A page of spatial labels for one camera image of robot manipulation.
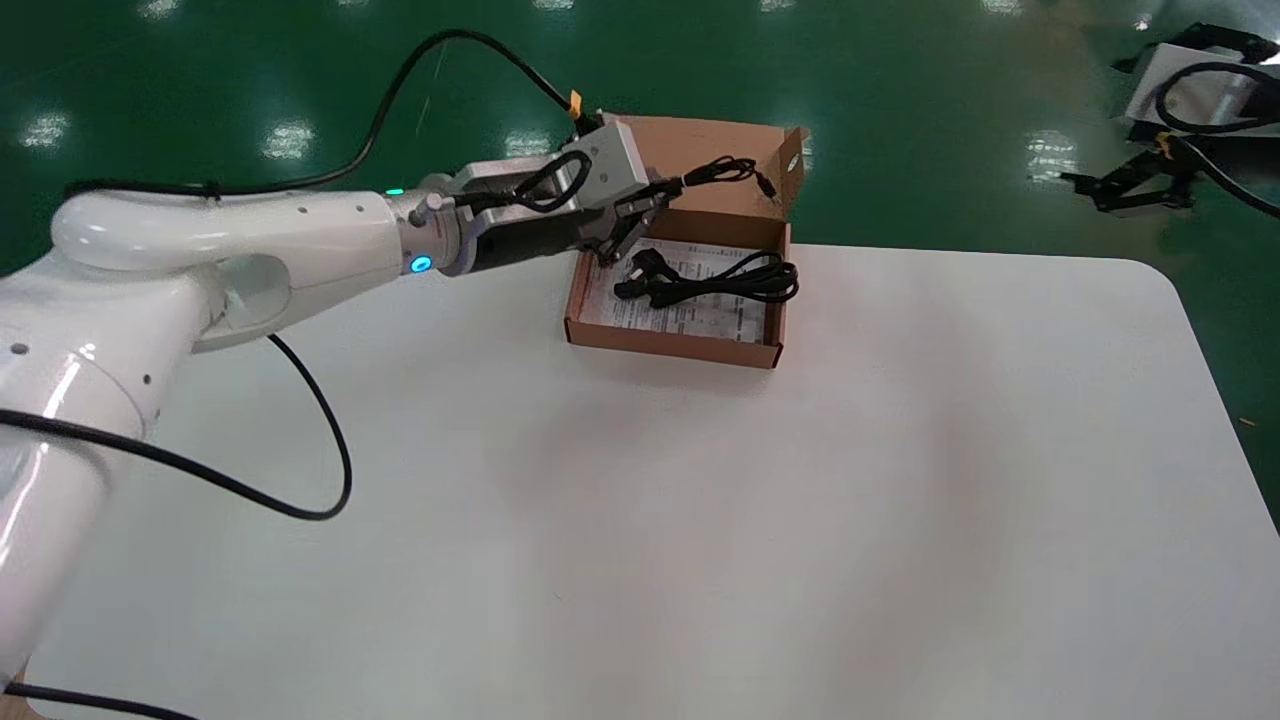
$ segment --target black power cord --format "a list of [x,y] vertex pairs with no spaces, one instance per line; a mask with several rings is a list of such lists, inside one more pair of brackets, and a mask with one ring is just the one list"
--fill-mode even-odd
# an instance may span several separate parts
[[118,700],[114,697],[73,693],[70,691],[28,685],[26,683],[9,683],[9,685],[4,689],[4,693],[14,697],[24,697],[27,700],[45,700],[49,702],[61,702],[64,705],[82,705],[84,707],[97,707],[99,710],[128,712],[129,715],[140,715],[142,717],[155,717],[155,720],[196,720],[191,715],[183,715],[182,712],[165,710],[164,707],[156,707],[154,705],[145,705],[129,700]]
[[1280,206],[1258,197],[1257,195],[1249,192],[1249,190],[1245,188],[1243,184],[1235,182],[1235,179],[1233,179],[1231,176],[1226,174],[1226,172],[1224,172],[1222,168],[1217,167],[1217,164],[1210,160],[1208,155],[1206,155],[1203,150],[1197,147],[1196,143],[1192,142],[1192,140],[1193,138],[1190,137],[1179,137],[1171,135],[1169,136],[1166,142],[1169,142],[1170,151],[1174,152],[1175,156],[1179,152],[1185,152],[1187,155],[1190,155],[1190,161],[1197,167],[1197,169],[1203,172],[1211,181],[1213,181],[1219,187],[1225,190],[1233,197],[1235,197],[1240,202],[1244,202],[1249,208],[1253,208],[1254,210],[1265,213],[1272,218],[1280,219]]
[[305,507],[289,505],[283,500],[271,497],[262,491],[255,489],[236,478],[232,478],[230,475],[219,473],[218,470],[214,470],[201,462],[196,462],[189,457],[183,457],[182,455],[154,445],[148,445],[131,437],[109,433],[106,430],[100,430],[97,428],[91,428],[88,425],[68,423],[67,420],[56,420],[18,410],[3,409],[0,409],[0,425],[9,425],[67,439],[78,439],[119,450],[120,452],[128,452],[129,455],[145,457],[152,462],[168,465],[175,470],[182,470],[183,473],[195,475],[225,489],[227,492],[238,495],[250,502],[261,505],[262,507],[274,510],[282,515],[297,518],[298,520],[328,520],[342,512],[342,509],[347,506],[347,501],[351,498],[351,452],[347,450],[347,441],[342,437],[342,428],[338,425],[338,418],[333,414],[333,409],[329,407],[329,401],[325,398],[324,392],[321,392],[320,384],[316,383],[314,377],[311,377],[311,372],[307,370],[307,366],[302,364],[302,360],[296,352],[293,352],[293,348],[285,345],[279,336],[269,334],[266,337],[275,343],[278,348],[280,348],[280,352],[289,359],[289,363],[293,364],[293,368],[297,369],[298,374],[302,375],[302,379],[307,383],[307,387],[311,388],[311,395],[315,396],[316,404],[320,406],[320,411],[324,413],[324,418],[329,423],[329,429],[333,432],[334,443],[338,446],[338,455],[342,457],[342,493],[338,496],[338,502],[334,502],[333,506],[325,510],[307,510]]
[[[577,161],[577,174],[573,176],[573,182],[564,188],[564,192],[543,201],[538,201],[532,197],[532,192],[538,188],[538,186],[554,177],[561,168],[572,161]],[[568,152],[564,152],[559,158],[543,165],[536,173],[525,178],[525,181],[516,186],[516,188],[511,192],[467,192],[454,195],[453,202],[458,208],[470,206],[471,211],[475,214],[480,214],[489,208],[498,208],[502,205],[521,205],[535,213],[550,213],[572,200],[573,196],[577,195],[577,191],[582,190],[582,186],[586,184],[590,176],[591,159],[581,150],[570,150]]]
[[1196,63],[1194,65],[1187,65],[1185,68],[1178,70],[1176,73],[1169,76],[1157,90],[1156,90],[1156,114],[1160,115],[1161,122],[1166,126],[1183,131],[1192,132],[1196,135],[1224,135],[1229,132],[1240,132],[1245,129],[1256,129],[1266,126],[1274,126],[1280,123],[1280,114],[1272,114],[1261,118],[1251,118],[1248,120],[1239,120],[1235,123],[1222,123],[1216,126],[1206,126],[1199,123],[1188,123],[1181,118],[1174,115],[1169,111],[1169,94],[1174,87],[1187,79],[1190,76],[1197,76],[1201,73],[1228,73],[1233,76],[1247,77],[1256,83],[1260,88],[1266,88],[1271,94],[1280,94],[1280,78],[1275,78],[1258,68],[1251,65],[1238,65],[1235,63]]
[[1211,181],[1240,202],[1244,202],[1249,208],[1272,218],[1280,219],[1280,206],[1274,202],[1268,202],[1247,190],[1243,184],[1231,178],[1231,176],[1229,176],[1222,168],[1213,163],[1213,160],[1211,160],[1210,156],[1194,142],[1197,136],[1224,135],[1272,126],[1280,123],[1280,114],[1271,114],[1222,124],[1199,124],[1183,120],[1169,110],[1169,94],[1179,82],[1201,73],[1228,73],[1247,77],[1258,85],[1258,90],[1265,90],[1272,96],[1280,97],[1280,78],[1267,74],[1256,67],[1240,65],[1235,63],[1196,63],[1193,65],[1187,65],[1185,68],[1169,76],[1169,79],[1166,79],[1155,94],[1156,114],[1160,115],[1161,122],[1172,129],[1194,133],[1188,137],[1175,135],[1164,136],[1164,142],[1167,143],[1166,155],[1171,159],[1176,158],[1179,160],[1189,160],[1197,167],[1197,169],[1202,170]]
[[[755,260],[767,263],[759,268],[742,270]],[[660,252],[649,247],[631,259],[635,270],[623,282],[613,286],[613,295],[621,300],[649,296],[649,306],[660,309],[684,302],[700,295],[726,293],[759,302],[786,302],[800,292],[800,274],[782,255],[762,250],[739,260],[732,268],[707,279],[692,281],[677,273]]]
[[[401,87],[404,85],[404,81],[408,79],[410,73],[412,73],[413,68],[417,67],[417,61],[421,60],[422,55],[425,55],[429,50],[431,50],[436,45],[456,38],[472,40],[497,51],[499,55],[506,58],[511,64],[516,65],[522,73],[525,73],[525,76],[529,77],[529,79],[531,79],[534,85],[538,86],[538,88],[541,90],[544,95],[550,97],[552,101],[554,101],[562,110],[564,110],[566,113],[571,111],[570,101],[563,95],[561,95],[559,91],[556,90],[556,87],[547,81],[547,78],[544,78],[529,63],[522,60],[518,55],[516,55],[515,51],[512,51],[509,47],[507,47],[498,40],[494,40],[493,37],[483,32],[476,32],[474,29],[461,29],[461,28],[445,29],[428,37],[426,40],[420,42],[417,47],[413,49],[412,53],[408,54],[408,58],[404,59],[404,61],[401,64],[399,70],[396,73],[396,77],[392,79],[392,85],[387,88],[387,92],[383,94],[383,100],[381,102],[378,104],[378,110],[374,113],[374,120],[369,126],[369,132],[365,133],[365,141],[364,143],[361,143],[360,150],[356,151],[356,154],[351,158],[351,160],[347,160],[347,163],[339,168],[315,176],[306,176],[289,181],[271,182],[265,184],[250,184],[250,186],[221,186],[220,183],[212,181],[201,184],[189,184],[189,183],[161,183],[161,182],[145,182],[145,181],[114,179],[114,178],[82,179],[67,184],[67,187],[64,188],[64,196],[72,197],[92,190],[128,190],[134,192],[157,192],[164,195],[186,195],[195,197],[224,197],[234,195],[261,195],[266,192],[284,192],[288,190],[302,190],[302,188],[315,187],[319,184],[325,184],[335,179],[339,179],[342,177],[346,177],[352,172],[355,172],[356,168],[358,168],[361,163],[364,163],[365,159],[369,158],[369,152],[374,149],[374,143],[378,141],[378,136],[383,131],[383,124],[387,122],[387,115],[390,113],[392,105],[396,102],[396,96],[399,94]],[[581,115],[577,119],[575,119],[575,124],[577,127],[579,135],[586,135],[588,132],[598,127],[596,120],[588,118],[586,115]],[[582,176],[582,179],[585,182],[586,174],[585,173],[580,174]]]
[[699,165],[692,170],[689,170],[680,177],[653,182],[649,187],[641,190],[635,196],[628,197],[628,200],[643,200],[662,192],[672,197],[680,197],[686,187],[698,187],[700,184],[710,184],[713,182],[742,182],[751,178],[755,178],[755,184],[760,186],[760,192],[765,197],[769,200],[777,197],[777,188],[773,187],[769,178],[764,177],[764,173],[756,169],[755,160],[750,158],[722,155],[705,165]]

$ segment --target black wire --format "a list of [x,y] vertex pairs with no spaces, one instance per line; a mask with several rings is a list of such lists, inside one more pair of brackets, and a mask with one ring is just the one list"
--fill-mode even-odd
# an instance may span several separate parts
[[[760,259],[764,265],[742,272]],[[622,300],[649,296],[649,306],[660,309],[701,295],[736,295],[767,304],[781,304],[800,292],[800,274],[782,255],[762,250],[739,260],[732,268],[705,279],[684,278],[654,249],[636,252],[631,259],[641,275],[613,286],[613,295]]]
[[97,707],[99,710],[114,710],[115,712],[128,712],[129,715],[155,717],[155,720],[196,720],[191,715],[183,715],[182,712],[156,707],[154,705],[145,705],[129,700],[118,700],[114,697],[73,693],[70,691],[60,691],[58,688],[28,685],[27,683],[9,683],[9,687],[6,687],[4,692],[5,694],[12,694],[14,697],[45,700],[49,702],[61,702],[64,705],[83,705],[84,707]]
[[1176,115],[1169,111],[1169,94],[1174,90],[1174,86],[1176,86],[1183,79],[1201,73],[1229,73],[1234,76],[1242,76],[1253,79],[1260,86],[1267,86],[1272,92],[1280,92],[1280,79],[1251,65],[1238,65],[1234,63],[1197,63],[1194,65],[1187,65],[1185,68],[1169,76],[1169,79],[1166,79],[1164,85],[1161,85],[1156,90],[1156,114],[1160,115],[1161,122],[1164,122],[1166,126],[1178,131],[1193,132],[1197,135],[1222,135],[1222,133],[1240,132],[1245,129],[1254,129],[1280,123],[1280,115],[1268,115],[1263,118],[1253,118],[1248,120],[1240,120],[1235,123],[1222,123],[1217,126],[1188,123],[1187,120],[1178,118]]
[[769,178],[764,177],[764,173],[756,169],[755,160],[721,155],[705,165],[699,165],[689,170],[684,176],[653,182],[649,187],[627,200],[641,200],[663,192],[672,197],[678,197],[686,187],[710,184],[713,182],[742,182],[750,178],[755,178],[755,183],[760,186],[760,192],[765,197],[772,200],[778,195],[777,188],[773,187]]
[[333,430],[333,439],[338,446],[338,455],[342,456],[342,493],[338,497],[338,502],[326,510],[306,510],[303,507],[289,505],[288,502],[255,489],[236,478],[232,478],[230,475],[214,470],[201,462],[196,462],[189,457],[183,457],[182,455],[154,445],[118,436],[115,433],[109,433],[106,430],[100,430],[97,428],[91,428],[88,425],[4,409],[0,409],[0,425],[10,425],[24,430],[46,433],[54,437],[78,439],[119,450],[120,452],[128,452],[129,455],[137,455],[138,457],[145,457],[152,462],[168,465],[175,470],[182,470],[183,473],[195,475],[230,493],[238,495],[250,502],[261,505],[268,510],[280,512],[282,515],[297,518],[298,520],[328,520],[342,512],[342,509],[347,506],[347,501],[351,498],[352,473],[351,454],[347,450],[347,441],[342,437],[342,428],[338,427],[338,418],[333,414],[333,409],[329,407],[329,401],[325,400],[324,392],[320,389],[320,384],[316,383],[314,377],[311,377],[311,372],[307,370],[307,366],[302,364],[302,360],[293,352],[293,348],[285,345],[278,336],[269,334],[266,337],[275,343],[278,348],[280,348],[280,352],[289,359],[289,363],[293,364],[294,369],[297,369],[298,374],[302,375],[302,379],[307,383],[307,387],[311,388],[311,395],[315,396],[316,404],[320,405],[320,411],[324,413],[325,420],[329,423],[329,429]]
[[480,42],[492,50],[500,54],[503,58],[511,61],[511,64],[520,68],[529,79],[538,86],[548,97],[550,97],[559,108],[564,111],[570,110],[570,101],[559,94],[556,87],[547,81],[538,70],[535,70],[529,63],[522,60],[516,53],[502,42],[494,40],[493,37],[476,32],[472,29],[445,29],[428,37],[401,64],[399,70],[392,79],[390,87],[383,94],[383,100],[378,105],[378,110],[374,113],[374,122],[369,126],[369,132],[365,135],[365,141],[360,146],[360,150],[355,156],[351,158],[344,165],[326,173],[320,173],[315,176],[307,176],[302,178],[296,178],[291,181],[280,181],[266,184],[255,186],[229,186],[223,187],[215,182],[206,182],[204,184],[183,184],[183,183],[159,183],[159,182],[145,182],[145,181],[131,181],[131,179],[113,179],[113,178],[97,178],[97,179],[83,179],[67,184],[64,188],[64,196],[72,197],[82,192],[88,192],[91,190],[129,190],[136,192],[159,192],[165,195],[187,195],[197,197],[223,197],[233,195],[260,195],[266,192],[284,192],[288,190],[301,190],[306,187],[314,187],[317,184],[324,184],[333,182],[344,176],[351,174],[360,167],[361,163],[369,156],[369,152],[374,149],[374,142],[378,141],[378,135],[383,131],[383,123],[387,120],[388,113],[390,113],[392,104],[396,101],[396,95],[399,94],[401,87],[404,81],[408,79],[410,73],[417,65],[417,61],[422,59],[429,50],[440,45],[447,40],[474,40]]
[[1208,176],[1208,178],[1212,179],[1215,183],[1217,183],[1219,187],[1231,193],[1233,197],[1235,197],[1240,202],[1244,202],[1249,208],[1253,208],[1254,210],[1266,213],[1272,218],[1280,219],[1280,206],[1268,202],[1258,197],[1257,195],[1253,195],[1244,186],[1235,182],[1230,176],[1228,176],[1222,170],[1222,168],[1217,167],[1217,164],[1210,160],[1208,155],[1206,155],[1203,150],[1197,147],[1190,141],[1190,138],[1170,136],[1169,143],[1171,147],[1175,147],[1176,150],[1187,151],[1188,154],[1190,154],[1192,158],[1194,159],[1193,161],[1198,165],[1198,169],[1202,170],[1206,176]]
[[[577,174],[573,177],[573,182],[564,188],[564,192],[540,202],[534,200],[531,195],[532,191],[573,160],[577,160]],[[591,159],[586,155],[586,152],[582,152],[581,150],[570,150],[568,152],[564,152],[559,158],[543,165],[536,173],[525,178],[525,181],[516,186],[516,188],[511,192],[467,192],[454,195],[453,202],[458,208],[470,206],[471,211],[475,214],[480,214],[489,208],[498,208],[503,205],[522,205],[535,213],[550,213],[572,200],[573,196],[577,195],[577,191],[582,190],[582,186],[586,184],[590,174]]]

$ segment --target green floor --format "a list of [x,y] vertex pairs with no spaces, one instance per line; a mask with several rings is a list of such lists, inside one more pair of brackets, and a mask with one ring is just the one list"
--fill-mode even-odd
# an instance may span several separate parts
[[[70,178],[233,183],[339,163],[404,53],[471,27],[593,108],[808,126],[794,215],[808,242],[1156,266],[1248,420],[1236,430],[1280,518],[1280,225],[1211,187],[1190,217],[1116,220],[1047,179],[1126,155],[1105,119],[1110,60],[1193,20],[1280,37],[1272,0],[47,0],[6,17],[0,270],[44,252]],[[422,70],[348,186],[415,183],[566,132],[480,47],[454,42]]]

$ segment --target paper sheet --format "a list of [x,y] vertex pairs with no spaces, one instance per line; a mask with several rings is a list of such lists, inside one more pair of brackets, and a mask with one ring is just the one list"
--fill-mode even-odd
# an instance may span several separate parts
[[682,277],[703,279],[727,270],[754,250],[698,245],[672,240],[640,238],[631,252],[612,268],[593,268],[588,281],[581,320],[595,325],[654,331],[659,333],[718,337],[739,342],[764,342],[763,302],[732,295],[704,295],[671,307],[654,310],[649,299],[618,300],[613,284],[631,272],[631,256],[654,247]]

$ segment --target open cardboard box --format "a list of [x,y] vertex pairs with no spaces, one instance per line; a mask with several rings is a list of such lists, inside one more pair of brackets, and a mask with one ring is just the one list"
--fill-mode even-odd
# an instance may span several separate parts
[[[801,143],[808,131],[686,118],[618,118],[631,127],[645,165],[663,177],[681,176],[721,155],[754,158],[777,188],[773,200],[754,182],[713,183],[689,188],[658,215],[648,236],[704,245],[773,250],[791,258],[787,214],[804,184]],[[593,274],[603,273],[590,255],[580,255],[564,309],[564,333],[573,345],[691,357],[748,368],[776,368],[786,336],[786,305],[765,310],[764,342],[658,333],[584,323],[582,304]],[[646,302],[640,299],[635,302]]]

